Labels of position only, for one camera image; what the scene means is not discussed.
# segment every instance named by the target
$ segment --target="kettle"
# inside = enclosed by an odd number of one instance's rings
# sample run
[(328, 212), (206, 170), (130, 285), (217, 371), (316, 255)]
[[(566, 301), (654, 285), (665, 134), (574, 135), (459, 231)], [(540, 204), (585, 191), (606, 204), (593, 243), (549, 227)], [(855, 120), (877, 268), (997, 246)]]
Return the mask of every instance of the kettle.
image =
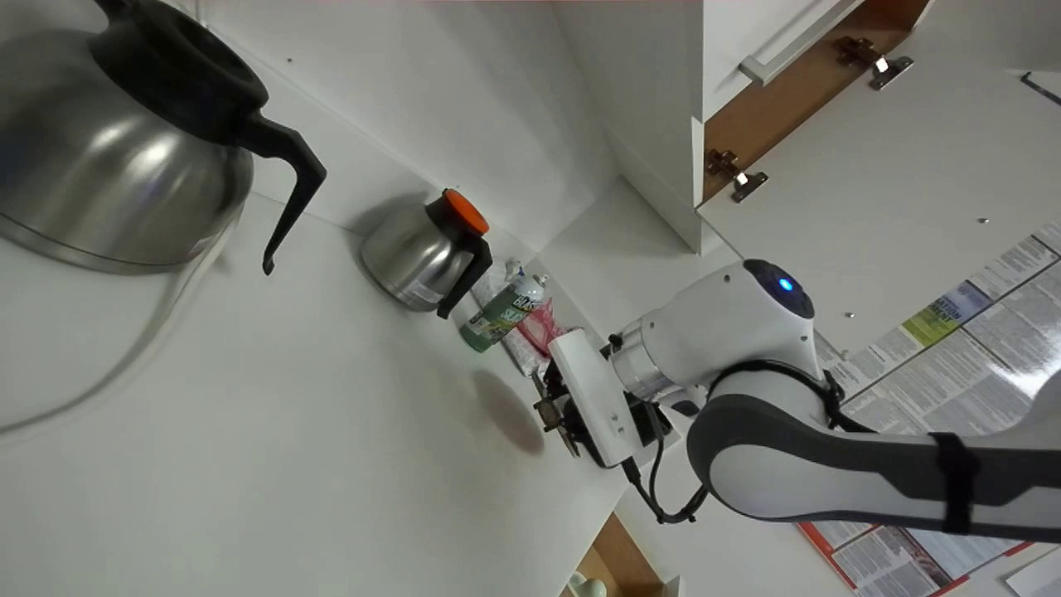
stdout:
[(442, 318), (493, 267), (488, 219), (454, 191), (429, 207), (393, 210), (360, 246), (371, 279), (413, 313)]
[(253, 155), (297, 183), (263, 268), (324, 183), (294, 131), (267, 122), (263, 80), (160, 0), (96, 0), (101, 34), (0, 42), (0, 231), (100, 273), (194, 260), (243, 212)]

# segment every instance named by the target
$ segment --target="bottle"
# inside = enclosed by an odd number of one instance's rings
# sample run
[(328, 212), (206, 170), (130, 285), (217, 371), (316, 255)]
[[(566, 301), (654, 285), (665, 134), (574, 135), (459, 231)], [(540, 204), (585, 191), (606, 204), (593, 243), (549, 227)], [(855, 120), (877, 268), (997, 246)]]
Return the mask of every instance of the bottle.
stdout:
[(499, 294), (493, 294), (471, 323), (459, 324), (459, 340), (473, 353), (483, 353), (543, 301), (543, 279), (520, 273)]

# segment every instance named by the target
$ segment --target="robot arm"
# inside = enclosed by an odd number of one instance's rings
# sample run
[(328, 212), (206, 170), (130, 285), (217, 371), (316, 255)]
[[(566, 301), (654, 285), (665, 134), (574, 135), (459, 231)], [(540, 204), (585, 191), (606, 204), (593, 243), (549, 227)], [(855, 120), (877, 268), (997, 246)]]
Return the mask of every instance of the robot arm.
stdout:
[(874, 520), (1061, 540), (1061, 377), (1002, 436), (842, 436), (781, 374), (724, 382), (688, 427), (699, 482), (762, 520)]
[(832, 430), (813, 301), (770, 262), (688, 285), (612, 335), (606, 358), (583, 335), (563, 335), (553, 364), (600, 466), (643, 448), (629, 406), (705, 385), (687, 436), (688, 466), (746, 517), (1061, 540), (1061, 374), (1002, 436)]

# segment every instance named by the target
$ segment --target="black handle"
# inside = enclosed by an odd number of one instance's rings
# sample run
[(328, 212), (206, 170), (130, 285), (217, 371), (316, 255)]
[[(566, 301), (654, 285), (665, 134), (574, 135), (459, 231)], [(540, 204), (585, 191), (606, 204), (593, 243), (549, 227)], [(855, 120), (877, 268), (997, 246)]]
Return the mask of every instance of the black handle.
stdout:
[(288, 198), (286, 212), (277, 216), (277, 224), (267, 237), (266, 255), (263, 255), (263, 268), (266, 268), (266, 276), (270, 276), (275, 249), (286, 243), (286, 237), (293, 231), (293, 227), (305, 212), (308, 198), (328, 178), (328, 170), (320, 166), (320, 159), (305, 145), (305, 141), (294, 131), (277, 128), (258, 112), (246, 122), (238, 145), (246, 145), (258, 155), (267, 155), (267, 159), (286, 159), (297, 175), (293, 198)]
[(456, 285), (438, 301), (438, 318), (448, 318), (454, 306), (471, 291), (471, 285), (493, 267), (489, 246), (476, 237), (466, 237), (471, 262)]
[(120, 20), (137, 0), (96, 0), (106, 20)]

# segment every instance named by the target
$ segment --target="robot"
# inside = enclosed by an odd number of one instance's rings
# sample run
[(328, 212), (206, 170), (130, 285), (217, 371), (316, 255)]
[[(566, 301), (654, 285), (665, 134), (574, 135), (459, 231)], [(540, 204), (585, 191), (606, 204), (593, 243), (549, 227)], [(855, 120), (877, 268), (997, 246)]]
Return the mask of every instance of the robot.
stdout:
[[(813, 343), (814, 309), (771, 262), (729, 267), (600, 348), (549, 346), (536, 406), (548, 427), (624, 467), (663, 526), (711, 496), (760, 520), (874, 520), (951, 536), (1061, 540), (1061, 374), (997, 436), (874, 436), (846, 417)], [(687, 458), (701, 482), (665, 514), (638, 461), (688, 416)]]

